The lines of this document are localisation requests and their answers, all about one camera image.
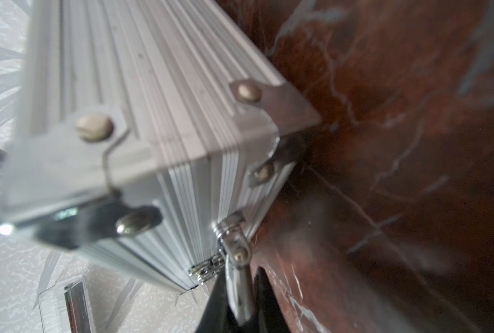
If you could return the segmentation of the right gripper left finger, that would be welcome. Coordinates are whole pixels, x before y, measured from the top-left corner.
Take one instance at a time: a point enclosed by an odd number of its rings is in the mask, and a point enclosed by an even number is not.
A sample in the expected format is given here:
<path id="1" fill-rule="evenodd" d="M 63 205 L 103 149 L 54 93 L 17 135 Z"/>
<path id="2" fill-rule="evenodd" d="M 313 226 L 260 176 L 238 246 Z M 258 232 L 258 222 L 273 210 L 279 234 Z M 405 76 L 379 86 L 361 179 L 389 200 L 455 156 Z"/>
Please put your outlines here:
<path id="1" fill-rule="evenodd" d="M 195 333 L 226 333 L 230 331 L 226 275 L 220 272 Z"/>

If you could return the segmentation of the silver aluminium poker case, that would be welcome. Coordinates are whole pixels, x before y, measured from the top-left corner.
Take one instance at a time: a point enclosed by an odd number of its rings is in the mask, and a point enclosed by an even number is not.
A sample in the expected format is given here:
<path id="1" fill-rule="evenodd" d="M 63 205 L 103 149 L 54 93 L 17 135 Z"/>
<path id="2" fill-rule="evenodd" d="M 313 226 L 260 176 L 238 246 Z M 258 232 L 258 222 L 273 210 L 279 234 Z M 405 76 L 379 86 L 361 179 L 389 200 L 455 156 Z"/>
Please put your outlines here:
<path id="1" fill-rule="evenodd" d="M 0 233 L 251 325 L 250 239 L 320 115 L 214 1 L 36 1 Z"/>

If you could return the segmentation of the clear plastic wall shelf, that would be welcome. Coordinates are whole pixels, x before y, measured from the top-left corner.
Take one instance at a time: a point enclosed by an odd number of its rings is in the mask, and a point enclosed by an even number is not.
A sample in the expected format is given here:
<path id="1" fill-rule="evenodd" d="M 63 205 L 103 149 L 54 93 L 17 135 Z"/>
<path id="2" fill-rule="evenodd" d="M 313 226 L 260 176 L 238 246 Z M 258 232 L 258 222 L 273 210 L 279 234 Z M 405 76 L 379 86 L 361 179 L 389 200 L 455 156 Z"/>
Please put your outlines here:
<path id="1" fill-rule="evenodd" d="M 87 283 L 76 276 L 38 296 L 43 332 L 96 332 Z"/>

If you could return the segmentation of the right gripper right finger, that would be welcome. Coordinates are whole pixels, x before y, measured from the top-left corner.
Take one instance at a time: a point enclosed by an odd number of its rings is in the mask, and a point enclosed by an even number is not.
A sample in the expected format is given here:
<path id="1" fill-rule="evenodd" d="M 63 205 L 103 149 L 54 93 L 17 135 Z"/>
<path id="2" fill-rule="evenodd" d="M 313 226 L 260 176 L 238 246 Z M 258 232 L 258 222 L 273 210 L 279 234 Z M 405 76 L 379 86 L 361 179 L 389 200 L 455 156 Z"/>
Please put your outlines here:
<path id="1" fill-rule="evenodd" d="M 255 332 L 290 333 L 273 287 L 264 268 L 259 267 L 255 275 L 256 324 Z"/>

